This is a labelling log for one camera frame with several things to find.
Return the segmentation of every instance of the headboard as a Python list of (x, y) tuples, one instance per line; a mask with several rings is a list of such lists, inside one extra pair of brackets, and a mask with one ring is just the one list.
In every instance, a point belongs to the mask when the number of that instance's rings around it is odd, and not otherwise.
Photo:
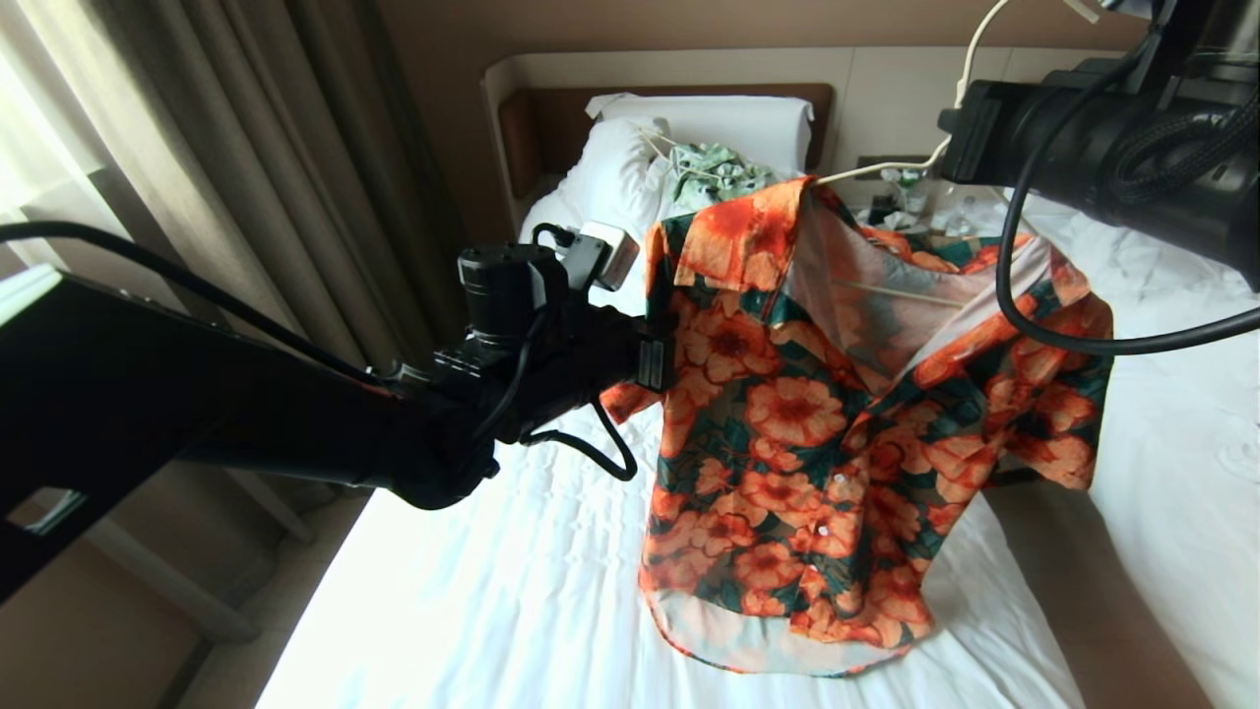
[(823, 157), (834, 89), (829, 83), (756, 83), (723, 86), (600, 86), (592, 88), (522, 88), (499, 105), (504, 157), (512, 195), (529, 194), (543, 174), (564, 174), (577, 164), (593, 121), (586, 103), (619, 92), (639, 96), (786, 96), (814, 107), (805, 166)]

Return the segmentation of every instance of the floral shirt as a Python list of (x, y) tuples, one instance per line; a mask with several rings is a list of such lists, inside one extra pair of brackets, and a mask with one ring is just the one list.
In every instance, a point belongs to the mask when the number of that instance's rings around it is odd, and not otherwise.
[[(1089, 486), (1110, 360), (1021, 335), (995, 247), (956, 264), (859, 229), (809, 178), (656, 224), (648, 316), (677, 384), (640, 586), (663, 636), (736, 671), (844, 676), (932, 627), (924, 576), (976, 491)], [(1108, 336), (1108, 306), (1022, 235), (1018, 305)], [(617, 421), (662, 398), (604, 394)]]

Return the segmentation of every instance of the mattress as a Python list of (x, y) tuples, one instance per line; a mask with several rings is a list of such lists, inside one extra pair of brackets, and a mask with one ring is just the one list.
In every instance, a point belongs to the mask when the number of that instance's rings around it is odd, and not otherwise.
[[(583, 220), (558, 196), (536, 205), (524, 233)], [(641, 311), (638, 287), (595, 298)], [(619, 460), (588, 409), (557, 426)], [(501, 472), (449, 510), (374, 494), (258, 706), (1084, 705), (983, 497), (925, 579), (939, 627), (905, 657), (815, 679), (738, 675), (680, 655), (636, 586), (660, 426), (656, 407), (620, 427), (640, 468), (630, 484), (564, 447), (499, 446)]]

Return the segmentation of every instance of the bed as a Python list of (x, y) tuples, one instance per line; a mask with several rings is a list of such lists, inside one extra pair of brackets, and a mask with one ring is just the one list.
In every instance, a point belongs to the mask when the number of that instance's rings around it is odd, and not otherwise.
[[(795, 96), (809, 102), (809, 122), (828, 125), (829, 87), (824, 92), (804, 86), (810, 88), (673, 87), (667, 93)], [(591, 150), (583, 141), (595, 135), (585, 108), (606, 92), (527, 92), (501, 107), (513, 194), (527, 195), (544, 174), (572, 166), (566, 183), (533, 205), (522, 237), (539, 222), (609, 220), (592, 213), (578, 188), (605, 204), (609, 193), (577, 181), (583, 150)], [(815, 165), (810, 160), (816, 161), (823, 137), (815, 133), (805, 141), (805, 164), (795, 167)], [(634, 159), (645, 160), (644, 174), (656, 162), (641, 150)], [(616, 159), (600, 155), (598, 162)], [(782, 167), (790, 173), (793, 166)], [(660, 181), (646, 189), (668, 193), (668, 174), (656, 178)], [(633, 198), (622, 195), (619, 203)], [(672, 209), (668, 200), (656, 200), (612, 218), (641, 235)], [(1047, 217), (1047, 229), (1062, 227), (1051, 222)], [(598, 293), (596, 301), (641, 311), (641, 277), (633, 271), (622, 291)], [(616, 460), (590, 411), (567, 414), (557, 424)], [(644, 471), (630, 484), (612, 480), (568, 448), (500, 446), (498, 477), (449, 510), (422, 513), (391, 494), (374, 494), (258, 706), (1085, 705), (983, 496), (930, 568), (924, 594), (939, 627), (906, 657), (833, 680), (736, 675), (674, 651), (658, 633), (636, 586), (660, 426), (656, 408), (620, 427)], [(1129, 434), (1115, 427), (1110, 433)], [(1115, 506), (1118, 494), (1106, 494), (1104, 505)]]

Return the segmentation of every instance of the curtain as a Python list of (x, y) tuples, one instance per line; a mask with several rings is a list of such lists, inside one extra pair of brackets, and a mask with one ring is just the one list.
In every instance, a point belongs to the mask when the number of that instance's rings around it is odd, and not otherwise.
[(357, 364), (460, 335), (460, 219), (374, 6), (20, 0), (199, 275)]

